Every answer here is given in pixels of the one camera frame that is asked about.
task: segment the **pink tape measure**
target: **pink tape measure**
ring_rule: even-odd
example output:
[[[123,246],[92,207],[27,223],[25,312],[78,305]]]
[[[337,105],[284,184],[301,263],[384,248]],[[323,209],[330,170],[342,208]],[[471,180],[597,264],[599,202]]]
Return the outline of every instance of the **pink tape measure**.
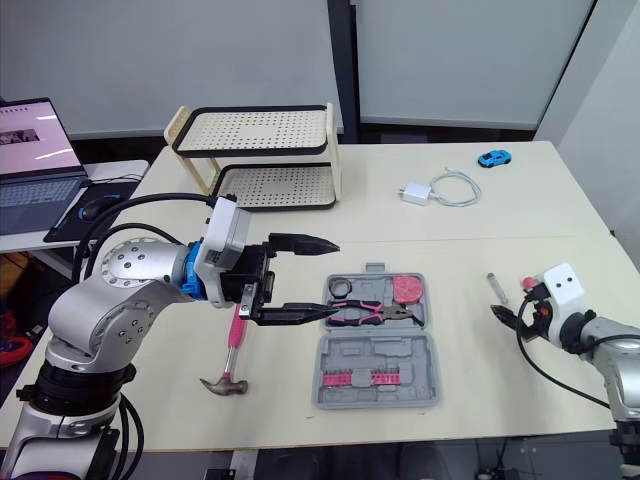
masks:
[[[418,303],[424,294],[422,282],[418,277],[393,277],[393,301],[400,305]]]

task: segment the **black pole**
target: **black pole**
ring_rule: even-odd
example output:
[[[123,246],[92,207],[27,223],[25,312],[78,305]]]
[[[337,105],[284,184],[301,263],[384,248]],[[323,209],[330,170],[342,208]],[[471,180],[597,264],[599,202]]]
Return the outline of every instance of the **black pole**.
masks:
[[[350,0],[327,0],[333,68],[344,124],[342,143],[360,143],[360,89],[356,7]]]

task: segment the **pink hammer handle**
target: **pink hammer handle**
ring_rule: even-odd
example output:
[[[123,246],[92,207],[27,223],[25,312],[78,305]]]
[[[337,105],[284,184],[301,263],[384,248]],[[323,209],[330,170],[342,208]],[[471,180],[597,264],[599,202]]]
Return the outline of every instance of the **pink hammer handle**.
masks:
[[[240,318],[240,305],[236,305],[233,320],[231,321],[231,328],[229,329],[229,348],[237,348],[242,344],[244,332],[247,330],[247,322],[248,320]]]

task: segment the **hammer head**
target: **hammer head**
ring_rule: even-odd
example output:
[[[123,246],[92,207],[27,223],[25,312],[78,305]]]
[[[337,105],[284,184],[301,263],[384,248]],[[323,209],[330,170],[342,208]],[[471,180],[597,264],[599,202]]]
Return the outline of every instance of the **hammer head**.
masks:
[[[211,383],[204,378],[201,378],[200,381],[205,387],[207,387],[207,390],[209,390],[211,393],[215,393],[216,395],[242,395],[244,393],[247,393],[247,389],[249,388],[249,382],[247,382],[246,380],[232,382],[231,378],[226,375],[220,377],[220,380],[218,380],[217,383]]]

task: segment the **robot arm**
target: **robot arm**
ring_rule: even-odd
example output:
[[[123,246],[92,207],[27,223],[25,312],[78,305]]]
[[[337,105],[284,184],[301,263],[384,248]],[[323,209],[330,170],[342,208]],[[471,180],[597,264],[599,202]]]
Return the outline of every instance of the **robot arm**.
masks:
[[[25,403],[0,479],[42,472],[108,477],[118,438],[109,425],[120,388],[133,380],[131,361],[169,305],[241,303],[241,316],[260,325],[306,323],[336,311],[313,303],[264,307],[271,301],[269,261],[276,252],[320,255],[337,251],[336,245],[286,234],[245,245],[249,215],[225,198],[217,199],[207,224],[205,236],[188,247],[127,240],[104,256],[99,271],[60,296],[49,313],[53,338],[45,363],[35,384],[18,392]]]
[[[569,264],[557,265],[523,282],[525,302],[533,302],[533,323],[500,305],[498,319],[522,338],[542,337],[593,365],[604,378],[616,430],[611,444],[619,447],[625,479],[640,479],[640,329],[587,310],[586,295]]]

